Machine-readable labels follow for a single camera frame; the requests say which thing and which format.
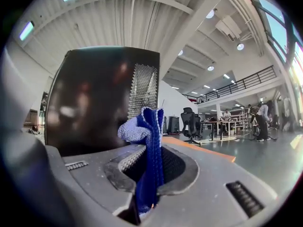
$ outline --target black railing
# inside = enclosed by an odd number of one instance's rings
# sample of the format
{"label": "black railing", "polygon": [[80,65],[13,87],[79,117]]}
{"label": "black railing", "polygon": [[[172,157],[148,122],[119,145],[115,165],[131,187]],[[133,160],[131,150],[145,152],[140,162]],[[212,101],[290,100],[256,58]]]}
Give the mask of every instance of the black railing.
{"label": "black railing", "polygon": [[270,66],[242,80],[236,81],[235,83],[231,83],[227,86],[219,88],[216,91],[207,93],[204,96],[200,96],[200,97],[194,97],[190,95],[184,95],[184,96],[187,97],[193,103],[201,104],[204,102],[208,102],[220,98],[222,96],[226,96],[235,92],[239,92],[241,90],[245,90],[247,88],[253,87],[255,85],[258,85],[260,83],[266,82],[274,78],[276,78],[276,73],[274,71],[273,66]]}

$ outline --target orange strip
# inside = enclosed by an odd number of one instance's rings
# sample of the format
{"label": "orange strip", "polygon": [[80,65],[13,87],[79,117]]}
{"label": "orange strip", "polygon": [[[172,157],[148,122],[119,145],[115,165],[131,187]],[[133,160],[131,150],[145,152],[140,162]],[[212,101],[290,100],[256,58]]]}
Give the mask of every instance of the orange strip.
{"label": "orange strip", "polygon": [[236,159],[236,157],[234,157],[234,156],[229,156],[229,155],[222,154],[222,153],[219,153],[219,152],[215,152],[215,151],[212,151],[212,150],[204,149],[204,148],[201,148],[199,146],[191,145],[191,144],[188,144],[184,141],[178,140],[174,137],[162,137],[162,143],[175,144],[175,145],[178,145],[178,146],[185,146],[185,147],[189,147],[189,148],[192,148],[192,149],[195,149],[195,150],[204,151],[204,152],[207,152],[207,153],[210,153],[210,154],[214,154],[214,155],[218,155],[218,156],[221,156],[223,158],[226,158],[230,162],[234,162],[235,159]]}

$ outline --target office chair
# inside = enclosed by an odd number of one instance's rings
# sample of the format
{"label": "office chair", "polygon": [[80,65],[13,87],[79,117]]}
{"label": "office chair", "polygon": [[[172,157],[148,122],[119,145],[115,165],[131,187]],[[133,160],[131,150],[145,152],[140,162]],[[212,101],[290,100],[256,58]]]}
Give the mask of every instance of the office chair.
{"label": "office chair", "polygon": [[196,129],[198,131],[198,135],[200,137],[200,132],[203,132],[203,129],[201,128],[201,118],[199,117],[198,114],[195,114],[195,125],[196,125]]}
{"label": "office chair", "polygon": [[182,133],[189,137],[189,140],[184,140],[184,142],[188,142],[189,144],[195,143],[201,145],[201,143],[193,140],[193,138],[198,135],[198,131],[196,129],[195,124],[195,113],[189,107],[183,108],[183,113],[181,114],[181,119],[183,122],[183,130]]}

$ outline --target blue towel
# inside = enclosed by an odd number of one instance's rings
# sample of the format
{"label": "blue towel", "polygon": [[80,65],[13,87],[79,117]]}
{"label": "blue towel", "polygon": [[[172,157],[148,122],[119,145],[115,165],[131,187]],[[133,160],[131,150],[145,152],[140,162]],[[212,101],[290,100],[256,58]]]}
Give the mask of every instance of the blue towel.
{"label": "blue towel", "polygon": [[163,109],[143,107],[141,114],[120,126],[118,136],[131,143],[146,145],[146,171],[137,183],[136,201],[139,214],[146,213],[157,204],[157,188],[164,184],[161,138]]}

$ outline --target metal grille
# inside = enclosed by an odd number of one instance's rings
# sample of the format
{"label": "metal grille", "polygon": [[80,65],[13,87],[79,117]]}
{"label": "metal grille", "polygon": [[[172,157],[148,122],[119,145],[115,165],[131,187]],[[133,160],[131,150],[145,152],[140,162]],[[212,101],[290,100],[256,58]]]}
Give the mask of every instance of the metal grille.
{"label": "metal grille", "polygon": [[142,107],[157,108],[158,70],[155,67],[135,64],[128,105],[128,119],[137,116]]}

